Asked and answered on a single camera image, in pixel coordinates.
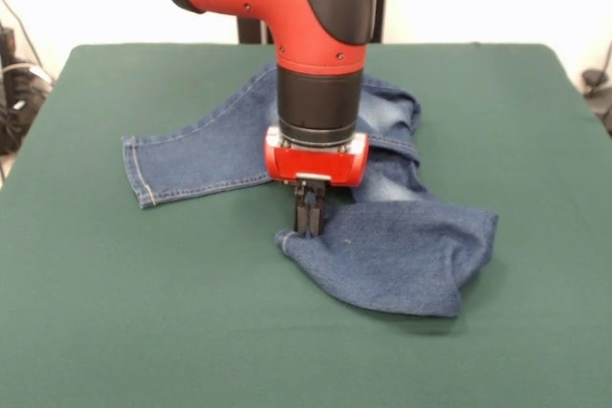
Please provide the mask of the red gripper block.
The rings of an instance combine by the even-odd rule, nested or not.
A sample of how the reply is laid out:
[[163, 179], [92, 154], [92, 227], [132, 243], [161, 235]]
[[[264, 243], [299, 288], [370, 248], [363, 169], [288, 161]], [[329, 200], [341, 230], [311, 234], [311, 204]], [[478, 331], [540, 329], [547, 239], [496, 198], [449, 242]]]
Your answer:
[[[308, 230], [319, 236], [324, 228], [327, 183], [355, 187], [361, 183], [369, 153], [369, 137], [355, 134], [348, 143], [329, 148], [311, 148], [291, 144], [278, 126], [268, 128], [264, 142], [264, 160], [273, 180], [295, 185], [294, 231]], [[308, 182], [313, 195], [307, 204]]]

